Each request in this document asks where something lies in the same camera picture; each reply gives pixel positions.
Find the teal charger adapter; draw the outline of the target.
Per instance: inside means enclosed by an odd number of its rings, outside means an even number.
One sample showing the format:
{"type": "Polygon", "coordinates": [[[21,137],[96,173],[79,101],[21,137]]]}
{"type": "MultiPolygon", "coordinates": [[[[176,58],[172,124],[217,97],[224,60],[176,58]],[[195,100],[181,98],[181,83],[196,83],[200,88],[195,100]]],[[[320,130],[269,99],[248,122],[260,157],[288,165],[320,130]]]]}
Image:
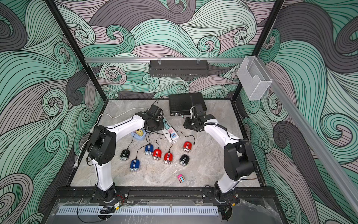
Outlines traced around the teal charger adapter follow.
{"type": "Polygon", "coordinates": [[[163,118],[163,123],[164,123],[165,129],[169,130],[171,126],[169,125],[169,123],[167,122],[167,120],[165,118],[163,118]]]}

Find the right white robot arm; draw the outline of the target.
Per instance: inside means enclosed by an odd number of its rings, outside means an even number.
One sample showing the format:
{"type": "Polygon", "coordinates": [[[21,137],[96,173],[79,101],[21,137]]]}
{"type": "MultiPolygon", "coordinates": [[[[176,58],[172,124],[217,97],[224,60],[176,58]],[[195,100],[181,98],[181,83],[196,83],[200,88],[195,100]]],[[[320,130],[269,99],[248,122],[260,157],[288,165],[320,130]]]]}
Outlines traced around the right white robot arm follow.
{"type": "Polygon", "coordinates": [[[214,185],[214,195],[223,200],[237,184],[255,171],[255,156],[244,139],[232,135],[211,114],[206,114],[202,104],[191,106],[190,117],[186,118],[184,128],[204,131],[212,136],[224,151],[223,176],[214,185]]]}

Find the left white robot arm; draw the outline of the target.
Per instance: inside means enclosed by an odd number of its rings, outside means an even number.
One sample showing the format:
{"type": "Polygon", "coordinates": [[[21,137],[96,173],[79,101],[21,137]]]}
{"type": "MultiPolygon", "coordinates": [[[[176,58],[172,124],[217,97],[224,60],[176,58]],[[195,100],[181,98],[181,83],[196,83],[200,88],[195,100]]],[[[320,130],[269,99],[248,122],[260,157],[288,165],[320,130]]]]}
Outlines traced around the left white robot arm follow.
{"type": "Polygon", "coordinates": [[[111,160],[115,156],[116,143],[126,135],[144,129],[149,132],[164,129],[162,109],[156,105],[143,112],[135,113],[131,118],[112,126],[98,125],[86,146],[87,161],[95,166],[97,174],[96,192],[106,203],[115,198],[115,184],[112,178],[111,160]]]}

